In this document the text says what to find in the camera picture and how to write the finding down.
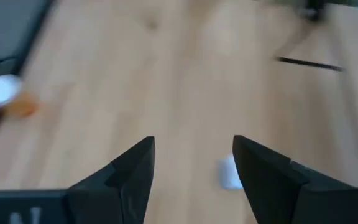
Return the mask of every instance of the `light wood floor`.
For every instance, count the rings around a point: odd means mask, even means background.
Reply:
[[[156,137],[145,223],[255,223],[218,183],[242,134],[358,185],[340,73],[278,63],[292,11],[251,0],[61,0],[27,66],[43,108],[0,124],[0,189],[68,187]],[[338,63],[324,26],[290,56]]]

